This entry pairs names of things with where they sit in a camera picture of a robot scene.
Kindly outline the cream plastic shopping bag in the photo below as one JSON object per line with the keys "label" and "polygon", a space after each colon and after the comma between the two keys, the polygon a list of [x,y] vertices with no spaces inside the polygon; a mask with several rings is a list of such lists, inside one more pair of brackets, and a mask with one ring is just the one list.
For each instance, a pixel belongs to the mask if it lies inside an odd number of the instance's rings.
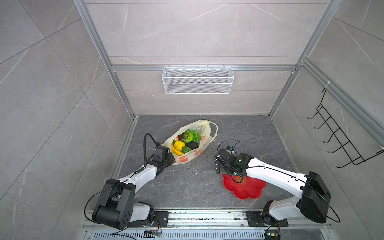
{"label": "cream plastic shopping bag", "polygon": [[164,142],[171,150],[176,164],[188,163],[200,156],[218,134],[218,125],[208,120],[198,120],[184,127]]}

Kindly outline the red flower-shaped plate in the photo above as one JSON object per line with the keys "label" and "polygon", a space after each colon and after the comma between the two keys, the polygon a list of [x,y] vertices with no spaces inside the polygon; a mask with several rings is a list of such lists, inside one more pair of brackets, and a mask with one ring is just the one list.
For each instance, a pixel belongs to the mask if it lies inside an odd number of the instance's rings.
{"label": "red flower-shaped plate", "polygon": [[267,183],[250,177],[236,177],[222,175],[224,187],[232,192],[238,199],[258,199],[262,195],[263,189]]}

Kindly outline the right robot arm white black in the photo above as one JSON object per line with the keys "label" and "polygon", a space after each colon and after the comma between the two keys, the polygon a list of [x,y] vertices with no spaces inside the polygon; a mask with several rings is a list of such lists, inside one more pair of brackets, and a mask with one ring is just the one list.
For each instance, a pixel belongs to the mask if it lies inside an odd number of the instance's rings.
{"label": "right robot arm white black", "polygon": [[327,221],[331,193],[317,173],[294,173],[269,165],[252,155],[241,153],[235,156],[225,149],[217,151],[214,159],[217,173],[223,169],[230,177],[261,180],[292,194],[288,199],[267,201],[261,212],[264,224],[275,226],[287,218],[297,217],[305,217],[318,224]]}

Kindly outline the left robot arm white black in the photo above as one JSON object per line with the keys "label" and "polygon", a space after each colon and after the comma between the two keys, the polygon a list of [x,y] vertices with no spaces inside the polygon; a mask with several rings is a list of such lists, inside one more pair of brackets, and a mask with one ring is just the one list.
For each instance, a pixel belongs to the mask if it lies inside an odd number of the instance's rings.
{"label": "left robot arm white black", "polygon": [[99,193],[92,222],[123,230],[131,224],[150,226],[155,221],[154,207],[135,202],[136,192],[175,163],[169,148],[156,147],[146,165],[121,179],[109,179]]}

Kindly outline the yellow fake banana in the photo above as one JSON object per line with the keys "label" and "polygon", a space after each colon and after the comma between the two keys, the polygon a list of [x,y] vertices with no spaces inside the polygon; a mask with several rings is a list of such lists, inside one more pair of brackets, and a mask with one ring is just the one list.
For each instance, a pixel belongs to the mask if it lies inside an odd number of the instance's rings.
{"label": "yellow fake banana", "polygon": [[173,154],[176,154],[177,156],[182,156],[183,153],[175,148],[175,146],[172,144],[172,152]]}

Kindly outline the yellow fake bell pepper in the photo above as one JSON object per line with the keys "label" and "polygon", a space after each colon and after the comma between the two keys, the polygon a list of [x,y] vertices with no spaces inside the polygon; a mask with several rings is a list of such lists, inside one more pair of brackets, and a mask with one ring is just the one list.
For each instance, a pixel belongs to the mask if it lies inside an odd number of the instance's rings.
{"label": "yellow fake bell pepper", "polygon": [[186,144],[184,143],[184,142],[182,142],[182,141],[175,141],[174,142],[174,148],[176,149],[176,150],[178,150],[178,151],[182,151],[183,150],[183,148],[186,146]]}

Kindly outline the green fake pepper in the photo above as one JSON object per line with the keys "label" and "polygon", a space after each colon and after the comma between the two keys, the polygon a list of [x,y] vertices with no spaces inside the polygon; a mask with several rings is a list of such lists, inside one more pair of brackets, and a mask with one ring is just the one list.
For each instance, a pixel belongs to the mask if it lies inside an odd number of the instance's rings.
{"label": "green fake pepper", "polygon": [[191,150],[192,150],[192,148],[190,148],[188,146],[185,146],[185,147],[182,148],[181,152],[183,154],[186,154],[186,153],[190,152]]}

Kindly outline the green fake custard apple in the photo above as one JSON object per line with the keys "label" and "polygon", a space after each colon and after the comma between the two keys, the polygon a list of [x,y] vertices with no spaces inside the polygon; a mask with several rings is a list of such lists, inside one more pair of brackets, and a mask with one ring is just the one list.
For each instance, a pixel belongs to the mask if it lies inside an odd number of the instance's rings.
{"label": "green fake custard apple", "polygon": [[194,134],[192,132],[186,131],[186,132],[183,133],[182,141],[184,143],[189,143],[189,142],[191,142],[193,140],[194,140]]}

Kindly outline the dark fake avocado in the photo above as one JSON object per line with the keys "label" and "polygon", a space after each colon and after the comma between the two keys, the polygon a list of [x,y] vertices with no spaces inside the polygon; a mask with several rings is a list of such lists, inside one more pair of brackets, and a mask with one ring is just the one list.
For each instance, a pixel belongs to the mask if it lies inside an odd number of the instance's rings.
{"label": "dark fake avocado", "polygon": [[186,143],[186,146],[192,148],[192,150],[197,149],[199,147],[199,143],[195,141],[191,141],[189,143]]}

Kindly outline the green fake grapes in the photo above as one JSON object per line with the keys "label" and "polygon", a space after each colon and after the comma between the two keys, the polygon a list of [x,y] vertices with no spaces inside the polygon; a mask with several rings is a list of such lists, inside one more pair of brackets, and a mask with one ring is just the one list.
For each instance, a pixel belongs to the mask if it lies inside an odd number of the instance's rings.
{"label": "green fake grapes", "polygon": [[202,138],[202,136],[196,131],[196,130],[187,130],[188,132],[192,132],[194,134],[194,140],[195,142],[199,142]]}

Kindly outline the aluminium mounting rail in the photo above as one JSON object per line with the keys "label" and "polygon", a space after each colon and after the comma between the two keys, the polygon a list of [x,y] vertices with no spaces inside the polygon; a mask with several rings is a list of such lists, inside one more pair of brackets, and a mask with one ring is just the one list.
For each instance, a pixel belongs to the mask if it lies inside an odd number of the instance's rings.
{"label": "aluminium mounting rail", "polygon": [[[161,210],[168,212],[166,220],[161,219],[159,222],[166,222],[166,226],[162,226],[162,232],[166,230],[216,230],[216,229],[267,229],[270,227],[263,224],[261,220],[252,220],[252,216],[247,216],[247,211],[261,212],[259,209],[174,209],[174,210]],[[286,229],[320,229],[320,230],[333,230],[330,221],[327,220],[325,224],[314,223],[304,217],[295,217],[287,219],[287,226],[280,223],[280,230]],[[156,221],[151,227],[129,227],[127,230],[156,230]],[[96,231],[107,230],[115,231],[111,227],[104,225],[93,224],[90,221],[84,220],[80,223],[81,231]]]}

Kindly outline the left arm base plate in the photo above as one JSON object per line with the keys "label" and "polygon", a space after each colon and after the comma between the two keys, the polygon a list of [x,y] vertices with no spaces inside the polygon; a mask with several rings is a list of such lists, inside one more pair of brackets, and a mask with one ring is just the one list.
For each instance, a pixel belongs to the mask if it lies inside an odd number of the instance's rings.
{"label": "left arm base plate", "polygon": [[128,224],[129,228],[165,228],[168,226],[170,212],[155,211],[146,220],[134,221]]}

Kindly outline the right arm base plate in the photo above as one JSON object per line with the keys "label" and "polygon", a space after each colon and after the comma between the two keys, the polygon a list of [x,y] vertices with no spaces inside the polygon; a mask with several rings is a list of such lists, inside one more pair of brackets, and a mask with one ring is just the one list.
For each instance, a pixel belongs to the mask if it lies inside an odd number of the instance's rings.
{"label": "right arm base plate", "polygon": [[269,214],[264,214],[262,211],[246,211],[246,219],[249,227],[288,227],[286,219],[278,221],[271,217]]}

